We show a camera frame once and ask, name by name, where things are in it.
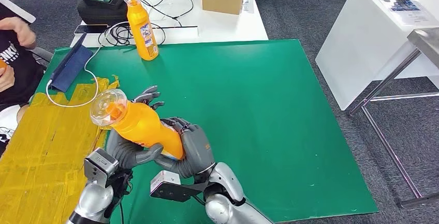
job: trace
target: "orange juice bottle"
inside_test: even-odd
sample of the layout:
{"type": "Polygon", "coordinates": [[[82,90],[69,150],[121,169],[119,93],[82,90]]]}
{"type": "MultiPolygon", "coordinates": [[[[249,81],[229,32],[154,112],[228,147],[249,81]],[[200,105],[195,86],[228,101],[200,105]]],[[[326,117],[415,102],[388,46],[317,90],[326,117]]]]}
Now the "orange juice bottle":
{"type": "Polygon", "coordinates": [[[137,52],[144,60],[153,60],[158,56],[157,42],[152,32],[148,12],[140,0],[124,0],[128,5],[128,22],[134,36],[137,52]]]}
{"type": "Polygon", "coordinates": [[[148,105],[128,101],[120,89],[109,89],[98,95],[90,108],[90,116],[94,124],[110,125],[120,136],[141,146],[162,144],[162,154],[169,158],[184,156],[180,135],[161,122],[148,105]]]}
{"type": "Polygon", "coordinates": [[[0,69],[3,68],[3,69],[6,70],[6,67],[7,67],[7,66],[8,66],[8,65],[7,65],[2,59],[0,59],[0,69]]]}

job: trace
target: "white desk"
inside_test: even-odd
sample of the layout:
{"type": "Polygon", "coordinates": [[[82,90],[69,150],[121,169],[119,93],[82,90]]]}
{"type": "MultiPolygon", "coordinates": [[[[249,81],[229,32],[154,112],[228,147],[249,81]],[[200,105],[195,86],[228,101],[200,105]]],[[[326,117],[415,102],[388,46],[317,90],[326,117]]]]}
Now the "white desk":
{"type": "MultiPolygon", "coordinates": [[[[160,0],[147,0],[156,4],[160,0]]],[[[179,18],[183,26],[197,26],[198,33],[181,33],[180,31],[166,33],[165,44],[172,43],[198,43],[198,42],[222,42],[222,41],[250,41],[268,40],[264,24],[259,14],[256,2],[253,1],[253,13],[242,11],[240,15],[204,11],[201,0],[192,0],[194,9],[179,18]]],[[[189,10],[190,0],[164,0],[156,8],[170,16],[177,16],[189,10]]],[[[155,10],[148,8],[151,22],[161,27],[180,26],[177,21],[165,17],[155,10]]],[[[154,30],[157,42],[162,40],[162,32],[154,30]]],[[[72,45],[80,35],[75,35],[72,45]]],[[[87,35],[83,43],[86,47],[98,47],[97,35],[87,35]]]]}
{"type": "MultiPolygon", "coordinates": [[[[418,1],[439,20],[437,0],[418,1]]],[[[379,0],[347,0],[316,58],[340,109],[395,69],[414,49],[407,35],[424,27],[399,24],[379,0]]],[[[421,55],[397,78],[423,76],[435,83],[439,70],[421,55]]]]}

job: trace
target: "green mat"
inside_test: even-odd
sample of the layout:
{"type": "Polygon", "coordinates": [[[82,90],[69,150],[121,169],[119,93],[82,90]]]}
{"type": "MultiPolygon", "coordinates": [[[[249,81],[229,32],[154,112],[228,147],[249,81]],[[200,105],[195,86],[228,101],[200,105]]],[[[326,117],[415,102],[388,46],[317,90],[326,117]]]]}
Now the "green mat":
{"type": "MultiPolygon", "coordinates": [[[[38,92],[66,53],[55,53],[38,92]]],[[[199,124],[216,160],[274,221],[377,211],[298,40],[169,44],[151,62],[132,47],[102,48],[88,69],[118,75],[128,98],[157,84],[166,102],[159,115],[199,124]]],[[[82,71],[76,82],[90,78],[82,71]]],[[[212,223],[194,199],[149,196],[160,170],[154,163],[134,169],[125,223],[212,223]]],[[[119,209],[112,217],[120,223],[119,209]]]]}

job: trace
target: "white cable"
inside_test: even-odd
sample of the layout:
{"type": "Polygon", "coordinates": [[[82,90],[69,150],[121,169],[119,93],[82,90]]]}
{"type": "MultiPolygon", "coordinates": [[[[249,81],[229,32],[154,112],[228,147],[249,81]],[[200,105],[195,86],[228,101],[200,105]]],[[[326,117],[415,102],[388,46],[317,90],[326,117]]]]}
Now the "white cable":
{"type": "MultiPolygon", "coordinates": [[[[118,26],[118,25],[120,25],[120,24],[124,24],[124,23],[128,23],[128,22],[127,22],[127,21],[123,21],[123,22],[116,23],[115,25],[112,25],[112,27],[108,30],[107,34],[105,34],[105,36],[104,36],[104,40],[107,40],[108,35],[111,33],[111,30],[112,30],[114,27],[116,27],[116,26],[118,26]]],[[[102,48],[102,42],[101,42],[101,44],[99,44],[99,47],[98,47],[98,49],[96,50],[96,52],[95,52],[95,53],[94,53],[94,54],[93,54],[93,55],[87,60],[87,62],[85,62],[85,65],[84,65],[84,71],[90,73],[90,74],[93,76],[93,79],[94,79],[95,82],[96,82],[96,92],[95,92],[95,96],[94,96],[90,101],[88,101],[88,102],[86,102],[86,103],[78,104],[78,105],[62,105],[62,104],[56,103],[56,102],[50,97],[50,95],[49,95],[49,85],[52,83],[52,79],[50,79],[50,80],[47,82],[47,84],[46,84],[46,95],[47,95],[47,97],[49,98],[49,100],[50,100],[53,104],[55,104],[55,105],[57,105],[57,106],[60,106],[60,107],[76,108],[76,107],[81,107],[81,106],[87,105],[87,104],[89,104],[90,102],[92,102],[94,99],[96,99],[97,93],[99,93],[99,83],[98,83],[98,81],[97,81],[96,76],[93,74],[93,72],[87,70],[86,67],[87,67],[87,64],[90,62],[90,60],[92,60],[92,58],[93,58],[93,57],[99,52],[100,48],[102,48]]]]}

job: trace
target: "gray robot hand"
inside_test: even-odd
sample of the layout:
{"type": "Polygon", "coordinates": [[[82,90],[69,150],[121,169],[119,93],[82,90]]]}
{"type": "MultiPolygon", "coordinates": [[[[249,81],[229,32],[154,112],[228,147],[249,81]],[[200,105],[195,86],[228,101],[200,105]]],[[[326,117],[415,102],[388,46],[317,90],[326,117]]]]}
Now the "gray robot hand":
{"type": "Polygon", "coordinates": [[[200,126],[179,117],[162,119],[162,122],[173,127],[180,134],[185,157],[182,160],[173,160],[159,155],[154,159],[158,165],[184,178],[194,176],[215,165],[209,140],[200,126]]]}

